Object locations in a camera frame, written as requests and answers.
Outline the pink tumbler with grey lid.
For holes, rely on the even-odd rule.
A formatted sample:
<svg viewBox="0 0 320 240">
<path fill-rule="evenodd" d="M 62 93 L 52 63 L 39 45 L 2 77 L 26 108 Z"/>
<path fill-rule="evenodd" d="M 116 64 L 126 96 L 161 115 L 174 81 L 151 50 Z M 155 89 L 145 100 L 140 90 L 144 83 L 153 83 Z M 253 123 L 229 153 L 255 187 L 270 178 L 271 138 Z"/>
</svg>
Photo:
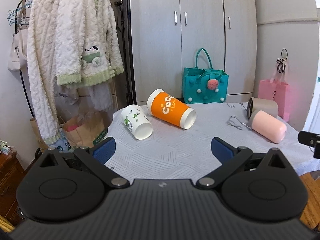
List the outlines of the pink tumbler with grey lid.
<svg viewBox="0 0 320 240">
<path fill-rule="evenodd" d="M 249 126 L 275 144 L 280 143 L 287 132 L 287 126 L 282 121 L 262 110 L 253 112 L 249 119 Z"/>
</svg>

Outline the black clothes rack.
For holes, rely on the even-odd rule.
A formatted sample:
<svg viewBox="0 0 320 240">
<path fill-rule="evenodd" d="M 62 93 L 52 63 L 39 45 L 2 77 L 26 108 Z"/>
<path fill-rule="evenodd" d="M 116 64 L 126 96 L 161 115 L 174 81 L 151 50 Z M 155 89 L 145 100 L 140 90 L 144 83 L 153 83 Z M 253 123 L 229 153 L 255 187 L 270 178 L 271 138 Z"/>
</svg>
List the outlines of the black clothes rack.
<svg viewBox="0 0 320 240">
<path fill-rule="evenodd" d="M 19 71 L 24 96 L 27 101 L 31 116 L 34 117 L 33 109 L 29 100 L 27 89 L 24 82 L 23 70 L 27 67 L 27 34 L 29 17 L 26 16 L 26 9 L 30 9 L 33 0 L 21 0 L 17 8 L 9 10 L 7 20 L 10 25 L 15 24 L 15 33 L 8 61 L 8 70 L 12 72 Z"/>
</svg>

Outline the white canvas tote bag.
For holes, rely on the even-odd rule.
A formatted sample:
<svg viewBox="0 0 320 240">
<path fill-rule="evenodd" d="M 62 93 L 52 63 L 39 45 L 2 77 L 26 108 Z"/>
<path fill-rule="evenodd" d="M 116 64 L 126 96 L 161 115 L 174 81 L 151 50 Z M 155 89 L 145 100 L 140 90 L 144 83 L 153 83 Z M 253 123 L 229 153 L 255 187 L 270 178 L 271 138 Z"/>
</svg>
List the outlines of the white canvas tote bag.
<svg viewBox="0 0 320 240">
<path fill-rule="evenodd" d="M 12 37 L 8 70 L 15 72 L 27 66 L 27 37 L 28 25 L 17 28 Z"/>
</svg>

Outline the beige metal tumbler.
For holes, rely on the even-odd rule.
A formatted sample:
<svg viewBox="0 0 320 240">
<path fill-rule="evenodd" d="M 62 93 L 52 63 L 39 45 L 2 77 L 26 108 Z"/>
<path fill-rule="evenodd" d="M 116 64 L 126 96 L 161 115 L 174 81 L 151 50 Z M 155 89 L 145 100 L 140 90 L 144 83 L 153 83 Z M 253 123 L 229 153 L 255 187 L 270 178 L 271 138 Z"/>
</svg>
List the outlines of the beige metal tumbler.
<svg viewBox="0 0 320 240">
<path fill-rule="evenodd" d="M 255 111 L 264 111 L 276 118 L 278 116 L 278 104 L 273 100 L 250 98 L 247 104 L 247 118 L 250 119 Z"/>
</svg>

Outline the white patterned tablecloth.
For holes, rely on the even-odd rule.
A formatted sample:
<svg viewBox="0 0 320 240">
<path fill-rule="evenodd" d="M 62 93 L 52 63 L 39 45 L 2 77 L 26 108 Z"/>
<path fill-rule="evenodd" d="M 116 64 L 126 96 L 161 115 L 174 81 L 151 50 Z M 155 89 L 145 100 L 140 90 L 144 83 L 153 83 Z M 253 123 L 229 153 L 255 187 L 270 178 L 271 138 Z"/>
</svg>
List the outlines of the white patterned tablecloth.
<svg viewBox="0 0 320 240">
<path fill-rule="evenodd" d="M 121 120 L 121 111 L 113 115 L 107 136 L 116 141 L 115 154 L 105 166 L 126 178 L 191 179 L 197 181 L 218 168 L 221 163 L 211 151 L 211 141 L 219 137 L 234 147 L 246 146 L 255 153 L 266 153 L 277 147 L 298 175 L 319 170 L 319 160 L 313 158 L 308 146 L 298 142 L 298 132 L 287 125 L 285 138 L 274 144 L 246 127 L 237 129 L 227 124 L 234 115 L 246 122 L 246 103 L 192 104 L 197 118 L 184 130 L 148 115 L 153 133 L 137 140 Z"/>
</svg>

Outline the blue clothes hangers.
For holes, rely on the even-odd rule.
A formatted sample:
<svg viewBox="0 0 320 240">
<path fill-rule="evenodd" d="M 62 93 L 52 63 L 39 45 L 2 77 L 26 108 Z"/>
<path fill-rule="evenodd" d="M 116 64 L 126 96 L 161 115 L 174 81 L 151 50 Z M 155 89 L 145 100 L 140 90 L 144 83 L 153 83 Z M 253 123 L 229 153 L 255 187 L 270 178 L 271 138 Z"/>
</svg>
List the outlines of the blue clothes hangers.
<svg viewBox="0 0 320 240">
<path fill-rule="evenodd" d="M 16 9 L 7 12 L 7 20 L 9 25 L 15 25 L 17 28 L 24 27 L 29 24 L 29 16 L 27 10 L 31 9 L 33 0 L 21 0 Z"/>
</svg>

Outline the white fleece jacket green trim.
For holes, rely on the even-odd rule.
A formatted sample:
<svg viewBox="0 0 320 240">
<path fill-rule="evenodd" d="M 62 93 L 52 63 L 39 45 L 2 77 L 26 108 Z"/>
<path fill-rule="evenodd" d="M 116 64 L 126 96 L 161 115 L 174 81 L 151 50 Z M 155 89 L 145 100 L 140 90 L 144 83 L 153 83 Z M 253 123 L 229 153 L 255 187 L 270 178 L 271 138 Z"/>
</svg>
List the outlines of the white fleece jacket green trim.
<svg viewBox="0 0 320 240">
<path fill-rule="evenodd" d="M 91 87 L 123 73 L 110 0 L 59 0 L 56 19 L 57 84 Z"/>
</svg>

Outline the white paper cup green leaves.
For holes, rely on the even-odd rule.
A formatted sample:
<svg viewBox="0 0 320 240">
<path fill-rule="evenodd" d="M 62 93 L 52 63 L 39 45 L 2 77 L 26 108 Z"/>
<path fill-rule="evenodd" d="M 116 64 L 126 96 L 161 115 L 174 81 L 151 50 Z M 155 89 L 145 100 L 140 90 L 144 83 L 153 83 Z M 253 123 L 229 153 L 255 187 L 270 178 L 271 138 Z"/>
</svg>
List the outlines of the white paper cup green leaves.
<svg viewBox="0 0 320 240">
<path fill-rule="evenodd" d="M 121 120 L 137 140 L 144 140 L 153 133 L 153 126 L 139 105 L 125 107 L 121 111 Z"/>
</svg>

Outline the orange coco paper cup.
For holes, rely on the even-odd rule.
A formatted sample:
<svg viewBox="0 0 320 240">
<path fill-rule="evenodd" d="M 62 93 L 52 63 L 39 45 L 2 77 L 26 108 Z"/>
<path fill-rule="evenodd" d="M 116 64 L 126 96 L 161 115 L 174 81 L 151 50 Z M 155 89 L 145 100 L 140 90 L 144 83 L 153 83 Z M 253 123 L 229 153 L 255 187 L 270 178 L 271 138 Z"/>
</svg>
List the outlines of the orange coco paper cup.
<svg viewBox="0 0 320 240">
<path fill-rule="evenodd" d="M 156 89 L 150 94 L 146 106 L 152 116 L 182 129 L 191 128 L 196 120 L 193 108 L 162 89 Z"/>
</svg>

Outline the grey wooden wardrobe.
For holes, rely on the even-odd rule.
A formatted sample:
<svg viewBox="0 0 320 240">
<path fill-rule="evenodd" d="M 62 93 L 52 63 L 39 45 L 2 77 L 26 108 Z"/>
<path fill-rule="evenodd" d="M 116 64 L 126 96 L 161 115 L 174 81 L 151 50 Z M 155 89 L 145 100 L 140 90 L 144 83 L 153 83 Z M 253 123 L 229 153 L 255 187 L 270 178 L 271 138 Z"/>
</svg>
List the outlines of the grey wooden wardrobe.
<svg viewBox="0 0 320 240">
<path fill-rule="evenodd" d="M 228 102 L 252 96 L 255 0 L 128 0 L 128 11 L 136 103 L 157 88 L 180 98 L 184 69 L 210 64 L 229 76 Z"/>
</svg>

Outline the dark wooden side cabinet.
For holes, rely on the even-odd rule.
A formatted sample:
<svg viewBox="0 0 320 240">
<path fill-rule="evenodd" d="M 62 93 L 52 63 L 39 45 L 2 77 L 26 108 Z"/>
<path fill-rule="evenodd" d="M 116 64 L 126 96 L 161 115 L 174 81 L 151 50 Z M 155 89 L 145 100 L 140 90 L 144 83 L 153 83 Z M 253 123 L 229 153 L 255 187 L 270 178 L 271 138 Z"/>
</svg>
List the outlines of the dark wooden side cabinet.
<svg viewBox="0 0 320 240">
<path fill-rule="evenodd" d="M 18 226 L 22 221 L 18 214 L 19 207 L 16 199 L 16 190 L 26 174 L 16 155 L 17 152 L 13 148 L 8 155 L 1 153 L 0 169 L 1 216 L 13 226 Z"/>
</svg>

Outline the pink paper gift bag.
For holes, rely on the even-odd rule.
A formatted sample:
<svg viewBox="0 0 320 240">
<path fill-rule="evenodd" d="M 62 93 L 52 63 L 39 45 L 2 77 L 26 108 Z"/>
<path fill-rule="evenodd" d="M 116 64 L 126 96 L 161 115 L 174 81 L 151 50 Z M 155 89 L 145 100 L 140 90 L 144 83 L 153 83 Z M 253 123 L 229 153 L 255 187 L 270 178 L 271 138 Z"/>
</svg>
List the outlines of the pink paper gift bag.
<svg viewBox="0 0 320 240">
<path fill-rule="evenodd" d="M 278 115 L 286 122 L 290 119 L 290 85 L 287 83 L 289 66 L 284 58 L 278 58 L 270 79 L 260 80 L 258 98 L 273 100 L 278 104 Z"/>
</svg>

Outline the teal felt tote bag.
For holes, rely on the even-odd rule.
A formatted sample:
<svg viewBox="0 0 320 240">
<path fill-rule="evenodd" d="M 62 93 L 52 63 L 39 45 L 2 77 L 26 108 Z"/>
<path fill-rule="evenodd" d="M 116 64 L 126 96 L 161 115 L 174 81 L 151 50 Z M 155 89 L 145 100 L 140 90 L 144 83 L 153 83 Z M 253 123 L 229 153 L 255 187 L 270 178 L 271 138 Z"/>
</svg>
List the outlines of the teal felt tote bag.
<svg viewBox="0 0 320 240">
<path fill-rule="evenodd" d="M 195 67 L 184 68 L 182 77 L 182 96 L 185 103 L 223 103 L 226 100 L 229 75 L 224 70 L 214 69 L 208 52 L 201 48 L 196 58 L 204 51 L 209 68 L 200 69 L 198 61 Z"/>
</svg>

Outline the brown paper shopping bag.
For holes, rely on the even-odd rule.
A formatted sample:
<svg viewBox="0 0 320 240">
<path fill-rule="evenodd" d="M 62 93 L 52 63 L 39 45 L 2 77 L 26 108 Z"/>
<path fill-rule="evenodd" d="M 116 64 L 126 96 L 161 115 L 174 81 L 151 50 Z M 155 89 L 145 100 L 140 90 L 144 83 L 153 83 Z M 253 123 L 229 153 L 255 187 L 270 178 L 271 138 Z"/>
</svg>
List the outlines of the brown paper shopping bag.
<svg viewBox="0 0 320 240">
<path fill-rule="evenodd" d="M 63 131 L 72 147 L 92 148 L 103 140 L 107 131 L 100 112 L 87 111 L 68 120 Z"/>
</svg>

